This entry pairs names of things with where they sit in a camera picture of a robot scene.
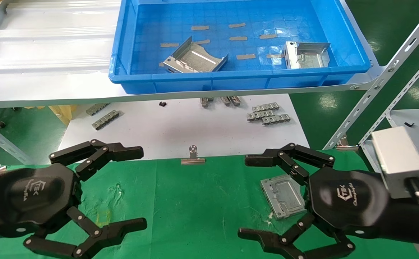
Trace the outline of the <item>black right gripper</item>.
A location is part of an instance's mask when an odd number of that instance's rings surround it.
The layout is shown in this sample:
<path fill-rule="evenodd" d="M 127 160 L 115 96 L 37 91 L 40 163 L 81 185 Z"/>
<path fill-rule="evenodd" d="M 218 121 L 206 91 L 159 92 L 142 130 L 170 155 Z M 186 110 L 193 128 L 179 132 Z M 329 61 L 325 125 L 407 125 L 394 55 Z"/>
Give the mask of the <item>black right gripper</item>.
<path fill-rule="evenodd" d="M 320 169 L 310 176 L 298 161 Z M 263 252 L 278 254 L 285 259 L 341 259 L 356 249 L 346 235 L 379 237 L 381 219 L 391 200 L 382 177 L 360 169 L 336 170 L 332 168 L 334 162 L 332 156 L 295 143 L 280 149 L 266 149 L 258 155 L 246 155 L 246 166 L 278 166 L 301 186 L 308 185 L 313 214 L 306 213 L 281 235 L 239 228 L 238 237 L 257 241 Z M 326 232 L 333 232 L 331 237 L 336 243 L 300 251 L 295 241 L 317 221 Z"/>

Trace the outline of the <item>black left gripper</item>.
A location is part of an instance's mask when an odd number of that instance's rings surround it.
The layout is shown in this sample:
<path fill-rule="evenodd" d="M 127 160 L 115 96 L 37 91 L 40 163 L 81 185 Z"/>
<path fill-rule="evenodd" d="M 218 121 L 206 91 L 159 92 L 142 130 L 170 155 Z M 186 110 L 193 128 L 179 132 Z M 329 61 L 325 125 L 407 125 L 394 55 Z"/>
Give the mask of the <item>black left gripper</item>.
<path fill-rule="evenodd" d="M 99 228 L 76 208 L 82 195 L 78 180 L 87 181 L 111 161 L 143 156 L 141 146 L 124 147 L 119 142 L 93 139 L 50 154 L 52 165 L 48 167 L 0 172 L 0 238 L 37 232 L 24 241 L 24 247 L 58 259 L 91 259 L 102 249 L 121 244 L 127 234 L 145 230 L 147 220 L 136 218 Z M 78 161 L 82 162 L 75 173 L 66 167 Z M 73 245 L 46 239 L 47 233 L 57 232 L 70 219 L 88 234 L 83 243 Z"/>

